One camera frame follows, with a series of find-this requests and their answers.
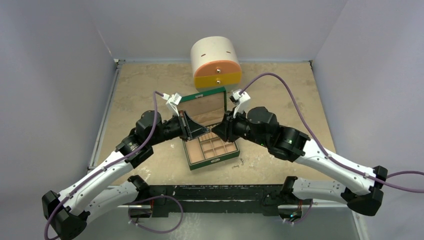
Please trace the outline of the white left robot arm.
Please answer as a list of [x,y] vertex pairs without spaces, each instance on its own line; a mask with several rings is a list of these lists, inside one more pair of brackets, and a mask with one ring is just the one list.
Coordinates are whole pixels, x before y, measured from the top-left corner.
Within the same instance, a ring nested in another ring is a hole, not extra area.
[[152,156],[154,145],[174,138],[187,142],[209,132],[184,110],[165,121],[157,111],[144,112],[135,128],[94,170],[59,193],[50,190],[44,194],[41,201],[47,219],[45,239],[49,238],[49,228],[53,228],[57,238],[72,240],[104,212],[121,204],[146,203],[150,187],[138,175],[113,189],[108,187]]

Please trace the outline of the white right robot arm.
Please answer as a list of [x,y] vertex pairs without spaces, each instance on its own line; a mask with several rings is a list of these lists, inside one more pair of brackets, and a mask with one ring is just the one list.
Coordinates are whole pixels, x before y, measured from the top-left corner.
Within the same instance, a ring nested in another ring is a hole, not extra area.
[[276,115],[264,106],[248,113],[226,111],[222,121],[211,131],[225,142],[242,138],[265,147],[277,159],[304,165],[331,177],[331,181],[287,177],[280,196],[288,204],[298,199],[327,200],[345,204],[365,216],[375,216],[382,205],[384,193],[380,181],[387,178],[386,168],[366,167],[320,148],[307,134],[279,124]]

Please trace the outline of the green jewelry tray insert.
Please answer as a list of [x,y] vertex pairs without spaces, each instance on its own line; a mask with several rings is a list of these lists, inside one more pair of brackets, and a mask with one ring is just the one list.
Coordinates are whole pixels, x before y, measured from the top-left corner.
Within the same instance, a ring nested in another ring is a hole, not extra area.
[[199,138],[184,141],[183,146],[191,170],[240,155],[240,149],[235,142],[225,142],[214,133],[207,133]]

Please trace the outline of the small silver earring pair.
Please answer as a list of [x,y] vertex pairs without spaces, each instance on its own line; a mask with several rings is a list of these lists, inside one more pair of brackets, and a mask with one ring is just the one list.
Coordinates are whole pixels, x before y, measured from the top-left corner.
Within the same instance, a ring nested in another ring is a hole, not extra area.
[[244,160],[242,158],[238,159],[238,163],[236,165],[233,165],[231,168],[235,169],[235,168],[240,168],[241,166],[244,165]]

